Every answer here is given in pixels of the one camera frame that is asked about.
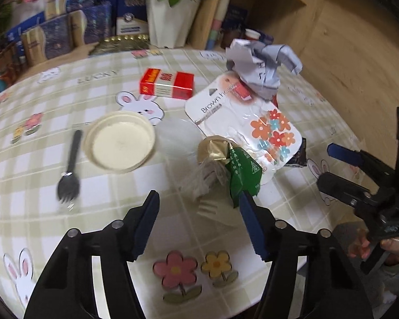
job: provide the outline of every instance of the gray crumpled paper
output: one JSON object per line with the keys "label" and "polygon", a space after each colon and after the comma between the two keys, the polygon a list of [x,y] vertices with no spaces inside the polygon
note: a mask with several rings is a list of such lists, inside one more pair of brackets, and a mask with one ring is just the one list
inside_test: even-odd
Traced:
{"label": "gray crumpled paper", "polygon": [[266,45],[259,41],[234,39],[226,48],[226,67],[239,77],[257,95],[269,100],[277,94],[280,78],[277,68],[284,64],[292,74],[299,74],[303,65],[286,44]]}

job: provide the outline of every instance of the cream-colored bowl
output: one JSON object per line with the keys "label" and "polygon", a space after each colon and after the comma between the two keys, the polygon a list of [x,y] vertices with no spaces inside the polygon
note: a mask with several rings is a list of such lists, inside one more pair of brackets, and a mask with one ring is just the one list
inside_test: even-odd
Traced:
{"label": "cream-colored bowl", "polygon": [[155,130],[142,115],[114,111],[92,122],[82,149],[96,166],[113,173],[127,173],[148,158],[155,144]]}

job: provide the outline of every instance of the rabbit ear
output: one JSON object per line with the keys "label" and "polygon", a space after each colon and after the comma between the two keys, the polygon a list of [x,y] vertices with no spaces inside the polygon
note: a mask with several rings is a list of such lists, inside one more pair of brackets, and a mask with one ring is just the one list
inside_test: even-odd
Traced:
{"label": "rabbit ear", "polygon": [[156,96],[151,96],[151,95],[140,95],[139,100],[143,99],[144,101],[153,101],[156,99]]}
{"label": "rabbit ear", "polygon": [[319,166],[310,158],[307,160],[307,166],[309,167],[309,170],[312,172],[314,177],[318,178],[321,175],[321,169]]}
{"label": "rabbit ear", "polygon": [[19,256],[19,270],[22,277],[33,278],[33,260],[28,248],[24,248]]}
{"label": "rabbit ear", "polygon": [[117,95],[115,96],[115,100],[119,105],[124,106],[127,103],[135,102],[136,97],[133,95],[133,93],[121,91],[117,93]]}
{"label": "rabbit ear", "polygon": [[16,280],[20,278],[21,275],[10,255],[5,254],[3,256],[3,264],[5,265],[6,272],[13,283],[16,283]]}
{"label": "rabbit ear", "polygon": [[323,173],[326,171],[330,171],[330,166],[328,165],[328,162],[324,159],[321,161],[321,169]]}

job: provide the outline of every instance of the metal screw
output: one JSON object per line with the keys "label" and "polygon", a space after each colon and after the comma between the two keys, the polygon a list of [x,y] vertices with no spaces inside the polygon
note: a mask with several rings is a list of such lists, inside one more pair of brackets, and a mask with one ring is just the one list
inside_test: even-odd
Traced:
{"label": "metal screw", "polygon": [[119,229],[124,225],[124,222],[121,219],[117,219],[116,221],[113,221],[111,223],[111,227],[113,227],[114,229]]}
{"label": "metal screw", "polygon": [[322,229],[321,236],[324,238],[329,238],[331,236],[331,231],[329,231],[328,229]]}
{"label": "metal screw", "polygon": [[78,234],[78,230],[77,229],[71,229],[68,231],[68,236],[69,237],[75,237]]}
{"label": "metal screw", "polygon": [[286,221],[282,221],[281,219],[279,221],[275,222],[275,227],[278,229],[285,229],[287,227]]}

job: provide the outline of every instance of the blue flower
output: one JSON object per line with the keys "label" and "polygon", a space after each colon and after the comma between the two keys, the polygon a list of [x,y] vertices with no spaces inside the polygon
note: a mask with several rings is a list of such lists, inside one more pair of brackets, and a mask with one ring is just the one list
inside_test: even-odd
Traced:
{"label": "blue flower", "polygon": [[280,149],[281,162],[284,162],[284,160],[288,157],[289,154],[290,150],[286,146],[282,146]]}
{"label": "blue flower", "polygon": [[259,150],[267,150],[269,147],[270,147],[270,143],[269,143],[269,141],[267,141],[267,140],[263,140],[263,139],[259,139],[259,143],[258,143],[258,145],[257,145],[257,148],[259,149]]}
{"label": "blue flower", "polygon": [[271,129],[273,131],[279,129],[279,127],[280,127],[279,120],[270,120],[270,125],[271,125]]}

